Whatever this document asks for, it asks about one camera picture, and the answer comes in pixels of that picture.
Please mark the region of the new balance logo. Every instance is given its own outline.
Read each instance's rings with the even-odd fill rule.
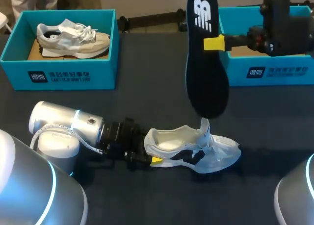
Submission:
[[[183,159],[184,162],[189,163],[191,165],[196,165],[203,157],[205,153],[200,150],[197,153],[194,153],[192,150],[182,150],[175,156],[171,158],[171,160],[181,160]]]
[[[211,14],[209,3],[206,0],[194,0],[194,13],[198,15],[195,18],[195,25],[211,32]]]

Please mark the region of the chair leg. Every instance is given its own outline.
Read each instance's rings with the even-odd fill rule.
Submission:
[[[8,29],[8,31],[10,31],[10,33],[12,33],[12,29],[8,26],[8,24],[5,24],[5,27]]]

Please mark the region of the cardboard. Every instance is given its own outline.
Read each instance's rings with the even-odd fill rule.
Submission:
[[[97,57],[94,59],[108,59],[108,54]],[[28,55],[28,61],[42,61],[42,60],[77,60],[75,57],[43,57],[40,53],[40,47],[37,39],[34,40],[33,46],[31,47]]]
[[[260,53],[258,51],[253,51],[249,49],[247,46],[233,47],[231,51],[229,51],[231,57],[250,57],[250,56],[265,56],[269,57],[266,53]],[[290,56],[305,56],[305,54],[296,54]]]

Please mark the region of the shoe heel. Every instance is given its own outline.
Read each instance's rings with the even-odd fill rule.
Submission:
[[[62,57],[60,53],[58,53],[58,50],[51,50],[51,49],[44,49],[42,52],[43,57]]]

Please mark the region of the shoe sole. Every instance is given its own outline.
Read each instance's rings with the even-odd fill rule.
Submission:
[[[219,166],[216,168],[202,168],[202,167],[196,167],[195,165],[191,165],[189,163],[186,163],[182,160],[169,160],[169,159],[164,159],[162,163],[160,164],[156,164],[156,165],[152,165],[151,167],[159,167],[159,168],[170,168],[170,167],[175,167],[175,166],[185,166],[188,167],[192,170],[194,170],[195,172],[199,173],[199,174],[209,174],[209,173],[214,173],[220,170],[223,170],[225,168],[228,168],[230,166],[232,166],[234,163],[237,162],[237,160],[240,158],[240,155],[238,158],[235,158],[234,161],[228,161],[228,164],[224,165],[224,166]]]
[[[79,52],[74,52],[74,51],[69,51],[69,50],[53,50],[53,49],[45,49],[42,48],[42,56],[43,57],[64,57],[64,56],[73,56],[78,59],[88,59],[88,58],[95,58],[98,55],[105,53],[109,49],[109,46],[99,50],[97,52],[92,52],[92,53],[79,53]]]
[[[219,117],[227,107],[229,81],[220,61],[219,52],[204,51],[204,39],[219,35],[218,2],[217,0],[200,1],[203,4],[209,3],[210,29],[196,24],[198,15],[194,12],[195,0],[187,0],[188,54],[185,85],[188,98],[196,113],[204,118],[212,119]]]

